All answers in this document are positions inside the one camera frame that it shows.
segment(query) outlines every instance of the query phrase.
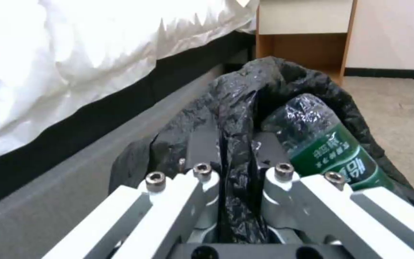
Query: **garbage bag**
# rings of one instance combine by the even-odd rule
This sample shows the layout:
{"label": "garbage bag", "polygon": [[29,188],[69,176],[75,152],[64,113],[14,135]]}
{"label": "garbage bag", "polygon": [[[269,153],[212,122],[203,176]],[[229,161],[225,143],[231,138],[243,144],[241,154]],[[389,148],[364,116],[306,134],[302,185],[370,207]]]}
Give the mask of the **garbage bag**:
{"label": "garbage bag", "polygon": [[221,133],[223,160],[219,242],[269,242],[259,211],[264,175],[253,164],[252,136],[274,110],[303,93],[327,104],[389,177],[412,188],[373,139],[345,90],[322,72],[267,57],[218,77],[204,95],[187,105],[156,136],[130,143],[112,166],[109,192],[121,184],[136,187],[155,170],[174,177],[178,160],[185,156],[189,134],[215,123]]}

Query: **screw head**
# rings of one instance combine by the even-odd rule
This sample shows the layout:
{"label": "screw head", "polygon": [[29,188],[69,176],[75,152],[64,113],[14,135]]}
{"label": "screw head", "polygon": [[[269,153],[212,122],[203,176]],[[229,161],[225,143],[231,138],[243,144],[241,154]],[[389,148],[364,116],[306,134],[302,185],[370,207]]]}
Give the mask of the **screw head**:
{"label": "screw head", "polygon": [[166,175],[163,172],[151,172],[145,177],[146,188],[150,192],[162,192],[166,188]]}
{"label": "screw head", "polygon": [[331,184],[337,187],[338,190],[343,190],[346,183],[346,179],[344,176],[336,172],[326,172],[324,174],[324,177],[327,181],[329,181]]}
{"label": "screw head", "polygon": [[212,177],[212,166],[207,163],[196,164],[193,168],[194,176],[201,182],[206,182]]}
{"label": "screw head", "polygon": [[275,176],[280,181],[292,180],[293,173],[295,172],[294,167],[289,163],[278,163],[274,167]]}

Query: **nightstand drawer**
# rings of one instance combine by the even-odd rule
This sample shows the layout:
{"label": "nightstand drawer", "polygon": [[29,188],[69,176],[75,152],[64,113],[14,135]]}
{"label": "nightstand drawer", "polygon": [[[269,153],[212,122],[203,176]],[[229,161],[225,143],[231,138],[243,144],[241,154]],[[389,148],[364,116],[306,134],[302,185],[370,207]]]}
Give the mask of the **nightstand drawer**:
{"label": "nightstand drawer", "polygon": [[258,31],[269,34],[347,33],[353,0],[261,0]]}

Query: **beige carpet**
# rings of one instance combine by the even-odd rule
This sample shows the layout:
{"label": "beige carpet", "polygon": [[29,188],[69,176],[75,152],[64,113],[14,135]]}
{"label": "beige carpet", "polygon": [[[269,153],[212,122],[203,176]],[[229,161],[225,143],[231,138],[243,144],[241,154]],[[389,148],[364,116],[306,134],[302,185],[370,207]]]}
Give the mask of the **beige carpet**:
{"label": "beige carpet", "polygon": [[414,186],[414,80],[346,77],[376,141]]}

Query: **white bedsheet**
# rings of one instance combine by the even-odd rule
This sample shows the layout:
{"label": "white bedsheet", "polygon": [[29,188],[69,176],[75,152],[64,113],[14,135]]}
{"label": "white bedsheet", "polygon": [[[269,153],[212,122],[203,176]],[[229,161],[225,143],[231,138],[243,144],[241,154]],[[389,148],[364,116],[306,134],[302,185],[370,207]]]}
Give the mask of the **white bedsheet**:
{"label": "white bedsheet", "polygon": [[258,0],[238,2],[0,0],[0,155],[145,77],[157,59],[245,25]]}

